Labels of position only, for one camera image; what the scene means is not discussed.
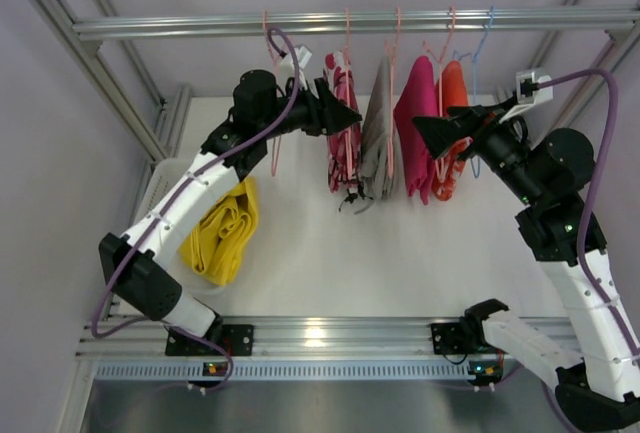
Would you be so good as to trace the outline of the yellow trousers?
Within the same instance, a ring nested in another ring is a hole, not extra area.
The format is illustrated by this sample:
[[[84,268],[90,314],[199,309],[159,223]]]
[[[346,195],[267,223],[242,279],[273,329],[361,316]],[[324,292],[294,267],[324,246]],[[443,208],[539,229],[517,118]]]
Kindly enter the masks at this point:
[[[260,222],[259,190],[248,177],[201,218],[179,248],[183,263],[216,287],[232,283]]]

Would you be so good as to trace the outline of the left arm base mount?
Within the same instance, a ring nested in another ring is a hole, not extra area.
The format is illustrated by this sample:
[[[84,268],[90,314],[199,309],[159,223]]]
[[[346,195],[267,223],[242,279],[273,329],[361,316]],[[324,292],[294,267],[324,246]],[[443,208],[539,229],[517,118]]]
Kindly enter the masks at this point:
[[[226,325],[218,321],[207,331],[204,338],[215,343],[230,356],[251,356],[254,342],[254,326],[251,324]],[[211,356],[216,351],[201,341],[185,336],[173,328],[168,329],[165,355],[168,357]]]

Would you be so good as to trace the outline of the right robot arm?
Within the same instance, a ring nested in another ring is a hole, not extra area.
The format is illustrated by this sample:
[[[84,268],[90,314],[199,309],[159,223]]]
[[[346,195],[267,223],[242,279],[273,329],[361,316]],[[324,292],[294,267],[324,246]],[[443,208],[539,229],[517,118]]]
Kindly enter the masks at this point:
[[[458,157],[480,157],[522,202],[518,231],[554,285],[580,345],[563,349],[520,319],[506,304],[489,299],[459,319],[465,352],[501,350],[552,390],[561,412],[578,430],[624,429],[639,421],[639,352],[595,217],[586,222],[580,192],[592,182],[594,150],[568,128],[552,131],[531,147],[523,120],[497,107],[452,107],[447,117],[412,120],[434,158],[455,143],[470,144]]]

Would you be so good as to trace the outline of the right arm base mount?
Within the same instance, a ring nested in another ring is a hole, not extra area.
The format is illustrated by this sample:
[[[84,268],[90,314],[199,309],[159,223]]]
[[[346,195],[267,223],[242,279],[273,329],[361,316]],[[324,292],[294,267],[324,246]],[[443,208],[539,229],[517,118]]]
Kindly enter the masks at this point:
[[[478,353],[476,332],[465,321],[440,322],[430,325],[433,350],[442,356]]]

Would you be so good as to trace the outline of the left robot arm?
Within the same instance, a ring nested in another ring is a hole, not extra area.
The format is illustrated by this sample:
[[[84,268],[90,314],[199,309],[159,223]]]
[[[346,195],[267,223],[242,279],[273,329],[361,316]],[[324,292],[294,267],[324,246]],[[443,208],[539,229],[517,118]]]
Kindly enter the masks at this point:
[[[292,76],[281,93],[269,71],[241,76],[227,118],[209,134],[185,174],[137,224],[101,240],[109,291],[184,336],[216,341],[221,317],[169,274],[169,264],[199,220],[262,161],[269,139],[296,130],[330,136],[360,120],[324,79],[314,83],[310,92]]]

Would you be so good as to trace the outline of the pink patterned trousers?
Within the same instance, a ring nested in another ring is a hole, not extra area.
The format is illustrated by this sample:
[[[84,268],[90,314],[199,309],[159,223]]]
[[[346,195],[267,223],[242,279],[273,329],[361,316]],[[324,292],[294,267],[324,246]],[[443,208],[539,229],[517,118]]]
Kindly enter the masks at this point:
[[[334,96],[347,107],[359,112],[354,90],[354,78],[347,48],[328,54],[324,63],[324,78]],[[353,205],[358,200],[368,200],[360,175],[361,120],[345,130],[332,135],[328,146],[328,187],[332,193],[344,191],[343,205]]]

